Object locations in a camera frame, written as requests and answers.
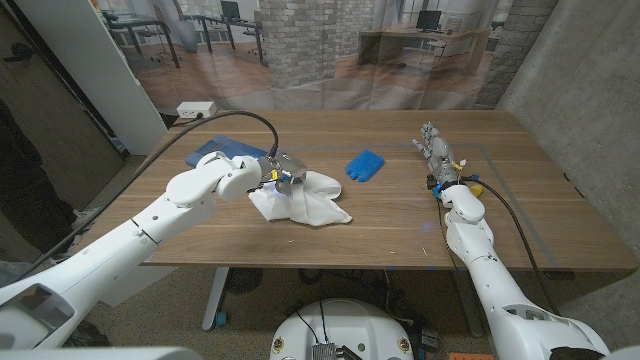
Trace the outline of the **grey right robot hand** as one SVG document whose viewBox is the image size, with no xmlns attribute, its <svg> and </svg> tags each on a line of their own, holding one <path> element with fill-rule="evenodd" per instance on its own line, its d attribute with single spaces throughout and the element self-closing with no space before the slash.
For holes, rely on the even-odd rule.
<svg viewBox="0 0 640 360">
<path fill-rule="evenodd" d="M 448 186 L 461 182 L 462 164 L 455 162 L 453 149 L 431 122 L 423 124 L 420 131 L 422 140 L 413 139 L 412 143 L 427 161 L 427 189 L 438 196 Z"/>
</svg>

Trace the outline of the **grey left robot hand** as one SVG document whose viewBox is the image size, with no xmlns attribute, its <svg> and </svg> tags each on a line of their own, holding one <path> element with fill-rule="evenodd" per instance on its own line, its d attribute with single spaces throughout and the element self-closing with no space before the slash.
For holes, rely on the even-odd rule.
<svg viewBox="0 0 640 360">
<path fill-rule="evenodd" d="M 290 195 L 294 185 L 306 180 L 306 165 L 289 154 L 278 152 L 273 157 L 259 157 L 258 162 L 262 171 L 260 182 L 274 185 L 281 194 Z"/>
</svg>

